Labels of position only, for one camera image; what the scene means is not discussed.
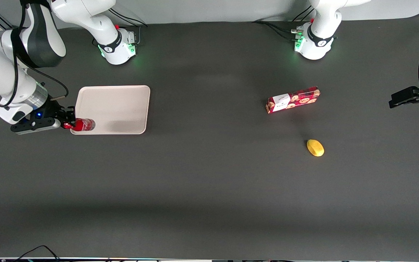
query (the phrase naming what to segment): green indicator light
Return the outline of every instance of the green indicator light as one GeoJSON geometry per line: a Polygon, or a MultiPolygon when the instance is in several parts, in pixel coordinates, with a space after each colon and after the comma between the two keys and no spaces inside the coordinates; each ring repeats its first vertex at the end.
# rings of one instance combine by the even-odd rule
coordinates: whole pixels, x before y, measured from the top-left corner
{"type": "Polygon", "coordinates": [[[128,48],[130,49],[130,52],[135,51],[135,49],[133,48],[135,46],[135,44],[128,44],[128,48]]]}
{"type": "Polygon", "coordinates": [[[100,50],[100,52],[101,52],[101,56],[102,57],[104,57],[104,53],[103,53],[103,50],[101,50],[101,47],[98,45],[98,49],[100,50]]]}

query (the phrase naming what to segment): plastic tray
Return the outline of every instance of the plastic tray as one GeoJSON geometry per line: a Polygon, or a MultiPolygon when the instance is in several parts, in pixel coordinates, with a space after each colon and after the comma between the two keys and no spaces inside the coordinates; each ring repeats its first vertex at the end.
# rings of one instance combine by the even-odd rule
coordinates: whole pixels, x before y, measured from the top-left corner
{"type": "Polygon", "coordinates": [[[92,131],[74,135],[140,135],[145,132],[150,88],[146,85],[87,86],[79,91],[77,118],[95,121],[92,131]]]}

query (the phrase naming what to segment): white wall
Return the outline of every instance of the white wall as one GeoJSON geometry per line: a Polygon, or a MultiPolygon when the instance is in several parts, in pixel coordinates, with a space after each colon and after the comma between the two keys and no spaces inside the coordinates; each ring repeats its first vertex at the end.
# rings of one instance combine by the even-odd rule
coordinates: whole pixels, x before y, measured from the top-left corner
{"type": "MultiPolygon", "coordinates": [[[[123,15],[138,16],[146,23],[155,24],[253,21],[267,17],[271,17],[270,20],[288,20],[308,5],[307,0],[117,0],[114,8],[123,15]]],[[[372,0],[357,7],[342,8],[341,12],[344,20],[411,17],[419,14],[419,0],[372,0]]],[[[19,0],[0,0],[0,14],[18,24],[19,0]]],[[[55,19],[58,28],[73,26],[55,19]]]]}

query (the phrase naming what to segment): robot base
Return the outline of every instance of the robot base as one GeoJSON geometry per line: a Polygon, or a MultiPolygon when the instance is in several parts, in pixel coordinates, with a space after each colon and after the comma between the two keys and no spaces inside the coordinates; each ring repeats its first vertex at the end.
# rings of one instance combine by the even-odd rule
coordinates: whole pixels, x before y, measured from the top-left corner
{"type": "MultiPolygon", "coordinates": [[[[306,32],[308,27],[311,25],[311,22],[305,23],[304,25],[301,25],[297,27],[297,30],[302,30],[303,32],[306,32]]],[[[310,60],[318,60],[323,58],[329,50],[331,50],[331,44],[334,39],[331,39],[329,43],[322,47],[317,47],[313,40],[308,36],[308,34],[305,34],[305,37],[301,42],[296,42],[294,46],[294,51],[301,53],[305,58],[310,60]]]]}
{"type": "Polygon", "coordinates": [[[135,34],[123,28],[119,28],[118,31],[121,34],[122,40],[112,53],[108,53],[98,46],[101,55],[106,58],[108,63],[113,65],[123,64],[136,54],[135,34]]]}

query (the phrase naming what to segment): red bottle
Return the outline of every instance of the red bottle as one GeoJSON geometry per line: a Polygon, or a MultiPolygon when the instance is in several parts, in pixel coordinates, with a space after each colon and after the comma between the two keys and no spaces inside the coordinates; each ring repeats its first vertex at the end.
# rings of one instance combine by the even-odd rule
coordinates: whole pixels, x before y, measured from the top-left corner
{"type": "Polygon", "coordinates": [[[76,118],[75,126],[72,127],[74,131],[91,131],[95,128],[95,121],[89,118],[76,118]]]}

